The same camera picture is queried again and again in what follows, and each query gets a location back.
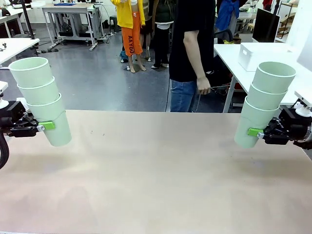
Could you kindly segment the person's left hand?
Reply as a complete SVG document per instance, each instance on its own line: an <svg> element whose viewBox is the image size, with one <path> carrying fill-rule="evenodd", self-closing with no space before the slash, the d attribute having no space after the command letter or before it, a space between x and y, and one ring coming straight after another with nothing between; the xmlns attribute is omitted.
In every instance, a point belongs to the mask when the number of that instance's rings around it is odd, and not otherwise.
<svg viewBox="0 0 312 234"><path fill-rule="evenodd" d="M201 77L196 80L197 90L200 95L206 95L211 91L211 85L206 77Z"/></svg>

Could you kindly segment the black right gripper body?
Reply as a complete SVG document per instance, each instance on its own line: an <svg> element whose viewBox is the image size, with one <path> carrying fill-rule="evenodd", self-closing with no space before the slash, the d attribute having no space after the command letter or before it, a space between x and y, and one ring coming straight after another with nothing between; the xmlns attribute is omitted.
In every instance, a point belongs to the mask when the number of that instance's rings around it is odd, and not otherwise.
<svg viewBox="0 0 312 234"><path fill-rule="evenodd" d="M294 108L282 108L278 117L271 120L279 121L280 135L264 139L266 144L286 145L289 141L294 145L312 144L312 118L303 117Z"/></svg>

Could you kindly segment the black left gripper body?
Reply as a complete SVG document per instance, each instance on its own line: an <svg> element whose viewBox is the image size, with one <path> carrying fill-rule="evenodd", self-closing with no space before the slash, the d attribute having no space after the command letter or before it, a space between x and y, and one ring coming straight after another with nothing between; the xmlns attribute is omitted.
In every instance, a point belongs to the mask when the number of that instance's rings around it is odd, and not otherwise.
<svg viewBox="0 0 312 234"><path fill-rule="evenodd" d="M0 110L0 132L9 137L34 137L39 132L38 125L20 101L9 101Z"/></svg>

